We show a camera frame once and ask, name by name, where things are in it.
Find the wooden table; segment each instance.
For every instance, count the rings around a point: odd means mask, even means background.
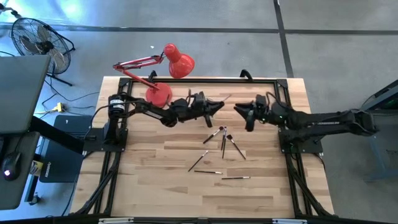
[[[120,77],[104,77],[97,107],[108,104]],[[304,81],[289,78],[289,93],[296,110],[310,112]],[[122,154],[116,183],[114,217],[293,217],[292,199],[284,156],[280,153],[277,128],[256,123],[253,132],[244,130],[245,121],[233,109],[235,103],[252,101],[256,94],[273,92],[267,84],[170,83],[173,100],[204,91],[218,101],[232,94],[225,106],[212,118],[213,128],[205,120],[178,123],[173,128],[144,114],[128,119],[129,136]],[[135,97],[145,98],[147,87],[135,83]],[[107,122],[107,110],[100,111],[94,127]],[[219,126],[227,126],[247,160],[227,140],[221,158],[222,133],[205,145],[202,142]],[[194,169],[220,171],[222,175],[187,172],[206,151],[209,153]],[[97,187],[103,152],[95,152],[83,161],[71,212],[78,210]],[[325,172],[319,158],[303,154],[307,184],[326,210],[333,213]],[[221,180],[222,177],[251,176],[251,179]]]

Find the black metal frame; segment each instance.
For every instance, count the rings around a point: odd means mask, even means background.
[[[287,85],[286,79],[256,79],[251,78],[249,73],[243,73],[244,77],[246,78],[183,78],[183,79],[172,79],[172,78],[160,78],[160,77],[152,77],[157,82],[164,82],[164,83],[262,83],[262,84],[271,84],[274,86],[275,96],[278,100],[281,100],[281,95],[279,93],[280,88],[282,88],[284,93],[285,102],[288,105],[291,105],[289,90]],[[130,78],[120,78],[119,81],[119,88],[118,92],[122,92],[123,88],[127,86],[127,94],[132,93],[133,84],[136,81]],[[122,128],[127,128],[127,118],[124,118],[121,123]],[[114,164],[116,165],[114,170],[111,174],[108,172],[109,161],[111,158],[111,152],[105,152],[105,157],[103,161],[103,167],[100,176],[100,183],[104,185],[102,180],[110,180],[109,186],[109,193],[108,199],[106,202],[106,206],[104,208],[103,213],[100,213],[101,210],[101,202],[103,197],[102,190],[97,191],[95,194],[99,194],[98,199],[93,202],[94,203],[94,210],[93,214],[87,214],[88,211],[85,213],[77,213],[70,215],[68,217],[49,217],[49,218],[40,218],[40,219],[30,219],[24,220],[24,223],[53,223],[57,221],[57,223],[70,223],[71,221],[79,220],[82,223],[98,223],[99,218],[112,218],[111,211],[113,206],[113,198],[114,198],[114,191],[116,189],[116,180],[118,177],[118,169],[119,169],[119,161],[121,158],[122,152],[115,152],[114,157]],[[296,156],[296,165],[297,169],[295,168],[293,161],[292,161],[292,154]],[[352,220],[346,218],[339,218],[337,216],[329,214],[323,207],[318,203],[316,198],[311,193],[310,189],[307,187],[305,181],[305,173],[303,168],[302,157],[300,153],[291,153],[290,151],[285,152],[285,160],[287,166],[287,173],[289,178],[289,186],[290,186],[290,193],[292,196],[292,204],[294,208],[294,218],[293,219],[277,219],[277,218],[170,218],[170,217],[131,217],[129,218],[131,222],[134,223],[182,223],[182,222],[189,222],[189,223],[200,223],[200,224],[207,224],[207,223],[381,223],[381,222],[372,222],[372,221],[364,221],[364,220]],[[301,211],[299,205],[299,199],[297,195],[296,183],[302,189],[303,198],[305,202],[305,214]],[[312,208],[314,211],[317,212],[318,216],[312,215]]]

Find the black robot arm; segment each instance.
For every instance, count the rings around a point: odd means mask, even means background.
[[[279,101],[270,107],[269,99],[261,95],[257,95],[256,100],[250,103],[235,104],[234,109],[246,120],[247,131],[253,131],[255,120],[263,124],[285,126],[287,129],[281,130],[285,142],[339,133],[371,136],[377,132],[373,116],[361,110],[307,114],[295,111]]]
[[[210,128],[212,127],[210,116],[213,116],[224,106],[223,101],[207,100],[202,91],[194,95],[189,94],[187,99],[180,98],[171,102],[166,110],[146,102],[143,98],[135,98],[126,94],[112,95],[108,98],[108,101],[110,105],[114,104],[108,109],[110,119],[127,118],[136,113],[143,113],[158,119],[167,127],[174,127],[177,122],[183,123],[184,121],[203,116],[207,126]],[[125,111],[122,104],[126,102],[134,105],[134,109]]]

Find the red desk lamp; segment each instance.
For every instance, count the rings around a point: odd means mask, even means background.
[[[181,54],[178,48],[174,44],[167,44],[164,47],[162,54],[154,55],[151,57],[140,58],[129,62],[117,63],[113,65],[113,69],[135,79],[136,81],[149,86],[146,92],[146,100],[155,106],[160,108],[164,107],[172,98],[172,91],[170,87],[165,83],[151,83],[138,76],[128,72],[127,70],[133,68],[141,68],[149,65],[155,65],[162,63],[165,56],[170,61],[169,72],[173,78],[186,77],[192,72],[195,61],[186,54]]]

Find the gray floor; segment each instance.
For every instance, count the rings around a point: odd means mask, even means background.
[[[272,0],[8,0],[25,17],[49,24],[115,27],[215,27],[277,29]],[[398,2],[393,0],[280,0],[286,29],[398,29]],[[0,22],[13,22],[9,12]],[[180,32],[61,32],[76,45],[70,68],[60,77],[73,87],[54,83],[67,98],[98,91],[102,77],[120,75],[112,64],[161,53],[167,42],[177,44],[196,61],[194,76],[236,77],[242,68],[255,77],[286,77],[278,34],[206,34]],[[288,35],[294,77],[304,78],[313,112],[360,107],[375,91],[397,79],[398,36]],[[0,50],[16,54],[8,30],[0,30]],[[155,69],[166,75],[167,65]],[[39,102],[51,95],[44,86]],[[55,97],[48,107],[65,100]],[[67,103],[91,106],[96,96]],[[73,110],[92,114],[93,110]],[[54,114],[44,118],[53,123]],[[375,168],[366,138],[341,134],[322,140],[326,175],[337,215],[397,222],[398,179],[365,183]],[[0,220],[60,215],[71,184],[39,184],[43,203],[1,211]]]

